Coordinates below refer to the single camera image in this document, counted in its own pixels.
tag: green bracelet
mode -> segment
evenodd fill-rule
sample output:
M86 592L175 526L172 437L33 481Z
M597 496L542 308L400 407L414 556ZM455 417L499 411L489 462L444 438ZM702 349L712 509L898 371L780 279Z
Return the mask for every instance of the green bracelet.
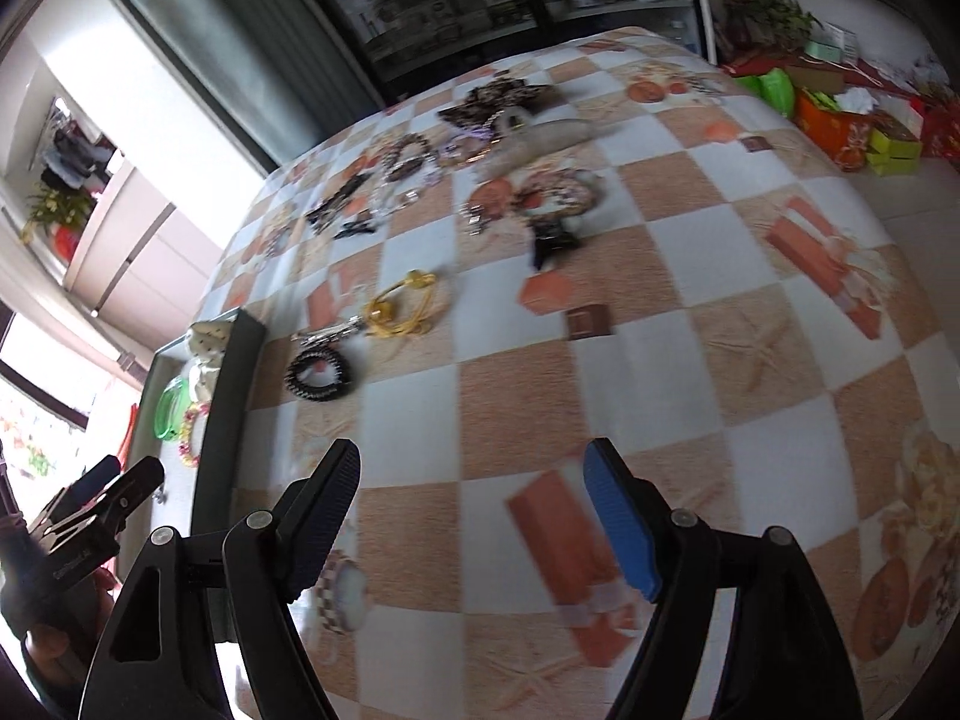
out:
M160 394L154 412L154 435L162 442L176 438L179 429L176 415L179 413L182 418L188 400L186 379L175 376Z

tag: checkered tablecloth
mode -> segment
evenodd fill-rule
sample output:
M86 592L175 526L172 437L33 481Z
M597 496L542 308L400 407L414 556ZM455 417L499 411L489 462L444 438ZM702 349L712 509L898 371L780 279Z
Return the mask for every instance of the checkered tablecloth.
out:
M599 127L542 161L602 182L599 204L576 220L579 250L535 275L515 220L464 234L457 211L477 187L473 167L372 235L333 241L333 230L304 228L304 211L371 149L406 132L439 138L437 110L499 70L555 85L536 121ZM669 94L639 103L632 87L643 81ZM771 245L778 224L823 234L791 208L813 209L832 230L823 250L841 264L843 295ZM268 240L278 242L269 254ZM285 391L291 333L351 316L414 268L440 274L427 335L346 341L359 384L340 400ZM875 332L857 319L867 304ZM363 477L338 547L365 572L373 607L335 641L305 630L316 624L309 613L298 617L344 720L604 717L650 608L570 605L558 590L558 572L574 595L584 581L619 581L579 481L591 436L609 437L671 505L714 527L795 533L851 651L867 717L909 690L952 622L960 391L925 294L816 146L643 29L498 61L282 167L224 254L200 317L239 305L268 340L237 514L270 505L335 437L360 447ZM544 555L563 538L584 552L579 562L558 553L551 568ZM709 714L732 604L718 598L689 717Z

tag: orange box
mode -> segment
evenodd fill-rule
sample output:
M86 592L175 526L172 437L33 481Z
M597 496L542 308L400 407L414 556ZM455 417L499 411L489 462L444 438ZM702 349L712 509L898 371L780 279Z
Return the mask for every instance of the orange box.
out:
M874 117L829 111L802 89L797 95L794 121L840 170L852 172L866 164Z
M781 215L767 233L767 242L808 275L864 336L875 341L880 337L880 309L851 294L850 267L830 255L824 246L824 240L838 237L836 229L820 209L802 197L791 197L784 212L795 215L808 229L788 215Z
M547 471L507 501L544 584L559 607L583 607L595 586L622 578L603 536L587 517L563 477ZM613 624L611 613L589 615L569 629L584 660L606 668L632 642Z

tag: shelf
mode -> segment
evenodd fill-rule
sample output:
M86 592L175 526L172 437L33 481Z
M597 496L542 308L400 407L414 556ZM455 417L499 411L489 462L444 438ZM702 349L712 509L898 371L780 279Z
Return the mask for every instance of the shelf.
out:
M536 29L536 22L533 19L525 20L525 22L521 23L512 23L509 26L501 26L496 29L488 29L486 32L477 32L475 35L469 35L460 40L455 40L452 43L446 43L432 50L432 52L426 52L424 55L416 57L416 59L411 59L409 62L404 62L402 65L384 71L383 79L385 81L398 79L411 70L429 65L431 62L436 62L438 59L443 59L443 57L450 56L452 53L472 49L481 43L507 37L507 35L514 35L527 29Z
M656 10L667 7L689 7L693 5L690 0L660 0L657 2L637 2L630 0L626 2L614 2L611 5L594 5L593 7L578 7L568 10L562 16L557 16L558 22L568 22L571 19L585 19L587 16L600 16L604 13L622 13L627 10Z

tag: floor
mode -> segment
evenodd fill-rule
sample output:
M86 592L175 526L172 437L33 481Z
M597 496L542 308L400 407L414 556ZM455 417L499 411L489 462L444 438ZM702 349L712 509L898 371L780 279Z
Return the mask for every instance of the floor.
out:
M923 159L915 175L864 170L848 178L904 251L960 357L960 173Z

